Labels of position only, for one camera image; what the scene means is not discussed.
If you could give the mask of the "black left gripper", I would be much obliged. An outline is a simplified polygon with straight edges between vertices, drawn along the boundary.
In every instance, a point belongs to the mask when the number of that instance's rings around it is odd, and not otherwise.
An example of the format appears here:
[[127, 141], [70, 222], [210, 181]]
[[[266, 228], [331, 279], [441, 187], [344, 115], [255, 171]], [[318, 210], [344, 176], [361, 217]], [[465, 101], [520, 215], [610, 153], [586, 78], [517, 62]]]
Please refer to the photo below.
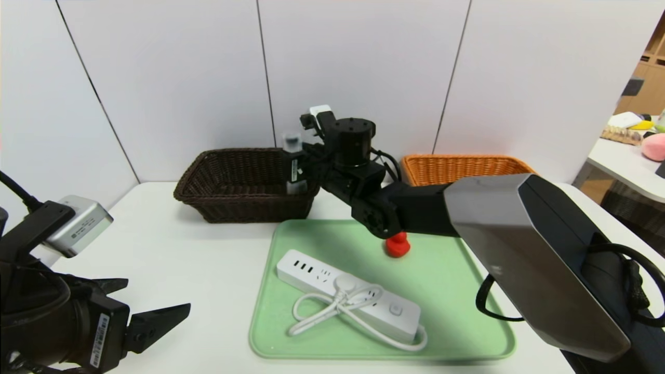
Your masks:
[[136, 313], [110, 298], [126, 278], [62, 278], [67, 297], [35, 319], [2, 327], [2, 373], [105, 373], [126, 351], [143, 353], [189, 315], [190, 303]]

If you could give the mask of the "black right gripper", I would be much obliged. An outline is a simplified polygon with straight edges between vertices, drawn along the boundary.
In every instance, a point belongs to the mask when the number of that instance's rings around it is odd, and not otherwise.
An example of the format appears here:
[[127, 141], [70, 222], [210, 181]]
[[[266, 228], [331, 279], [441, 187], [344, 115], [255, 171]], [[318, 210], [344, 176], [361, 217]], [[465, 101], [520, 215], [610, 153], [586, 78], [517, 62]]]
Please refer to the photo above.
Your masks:
[[282, 150], [282, 175], [286, 186], [307, 186], [307, 181], [302, 177], [301, 172], [301, 163], [305, 156], [305, 151]]

